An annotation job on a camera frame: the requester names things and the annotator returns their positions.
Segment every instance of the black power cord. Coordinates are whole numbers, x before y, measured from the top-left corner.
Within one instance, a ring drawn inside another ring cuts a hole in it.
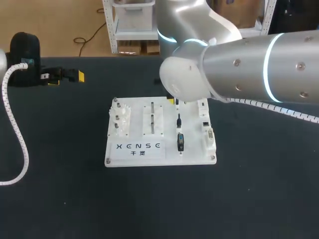
[[[96,10],[96,12],[97,12],[97,13],[104,13],[104,9],[103,9],[103,8],[99,8],[99,9]],[[81,49],[80,49],[79,56],[81,56],[81,54],[82,54],[82,49],[83,49],[83,47],[86,45],[86,43],[88,43],[89,41],[91,41],[91,40],[95,37],[95,35],[99,32],[99,30],[101,30],[102,27],[105,26],[105,25],[106,25],[106,22],[104,22],[103,25],[100,26],[100,27],[96,30],[96,32],[93,34],[93,36],[92,36],[89,40],[86,40],[86,39],[83,38],[83,37],[76,37],[76,38],[73,39],[73,42],[74,42],[74,43],[83,44],[82,47],[81,47]]]

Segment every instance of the robotic arm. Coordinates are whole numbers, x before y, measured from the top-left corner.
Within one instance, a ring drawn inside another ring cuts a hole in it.
[[[156,7],[160,78],[174,97],[319,103],[319,31],[242,39],[205,0],[160,0]]]

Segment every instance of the white shelf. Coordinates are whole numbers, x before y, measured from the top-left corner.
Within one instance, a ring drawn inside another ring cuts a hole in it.
[[[260,36],[261,30],[262,30],[262,25],[261,25],[260,21],[258,21],[258,20],[255,23],[255,27],[239,29],[241,36],[243,38]]]
[[[156,21],[153,20],[152,31],[119,31],[118,26],[119,19],[115,16],[115,37],[118,41],[126,40],[158,40],[158,26]]]
[[[119,19],[115,17],[114,25],[116,27],[115,37],[118,41],[134,40],[158,40],[158,31],[156,21],[153,20],[152,31],[119,31],[117,29]],[[239,29],[243,38],[260,36],[261,23],[256,21],[255,27]]]
[[[105,19],[107,23],[110,45],[112,53],[117,53],[118,45],[117,40],[158,40],[158,32],[156,21],[153,21],[152,31],[119,31],[118,28],[118,18],[115,16],[115,21],[113,21],[112,4],[113,0],[102,0],[104,6]],[[277,0],[264,0],[265,1],[265,15],[264,22],[261,24],[256,21],[255,27],[240,29],[240,33],[243,38],[267,35],[270,24],[272,21],[275,5]]]

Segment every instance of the black tabletop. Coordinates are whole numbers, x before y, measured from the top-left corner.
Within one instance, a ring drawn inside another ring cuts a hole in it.
[[[0,187],[1,239],[319,237],[319,125],[209,101],[217,164],[106,168],[113,97],[165,96],[159,57],[46,58],[85,84],[10,88],[25,177]],[[287,105],[319,116],[319,107]],[[23,166],[0,104],[0,180]]]

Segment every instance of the connector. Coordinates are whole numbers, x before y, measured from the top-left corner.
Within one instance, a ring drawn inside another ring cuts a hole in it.
[[[178,119],[177,119],[176,125],[177,125],[177,128],[181,128],[180,114],[178,114]]]
[[[184,151],[184,134],[182,133],[177,135],[177,149],[179,152]]]

